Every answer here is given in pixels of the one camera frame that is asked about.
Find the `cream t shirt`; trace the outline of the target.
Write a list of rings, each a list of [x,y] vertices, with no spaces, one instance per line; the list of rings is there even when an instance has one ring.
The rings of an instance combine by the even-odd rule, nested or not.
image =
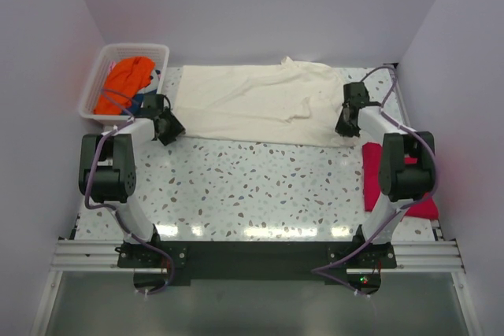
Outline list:
[[[335,132],[342,108],[334,68],[285,57],[277,65],[186,65],[173,110],[196,138],[354,146]]]

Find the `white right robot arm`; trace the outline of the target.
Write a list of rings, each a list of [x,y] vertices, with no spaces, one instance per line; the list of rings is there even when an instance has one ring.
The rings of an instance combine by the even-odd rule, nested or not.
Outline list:
[[[343,86],[343,108],[335,131],[348,138],[365,132],[381,144],[380,196],[360,226],[363,241],[350,249],[352,261],[367,268],[379,257],[376,245],[391,242],[406,211],[434,194],[438,184],[434,137],[386,114],[379,102],[370,99],[363,82]]]

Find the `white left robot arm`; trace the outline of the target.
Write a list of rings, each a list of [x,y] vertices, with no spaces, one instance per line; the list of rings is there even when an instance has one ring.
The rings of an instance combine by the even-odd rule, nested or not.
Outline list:
[[[101,134],[82,137],[78,187],[87,209],[106,209],[116,220],[124,242],[138,245],[136,259],[146,267],[158,265],[163,248],[158,231],[135,196],[135,148],[150,141],[175,142],[185,132],[163,94],[148,94],[137,113]]]

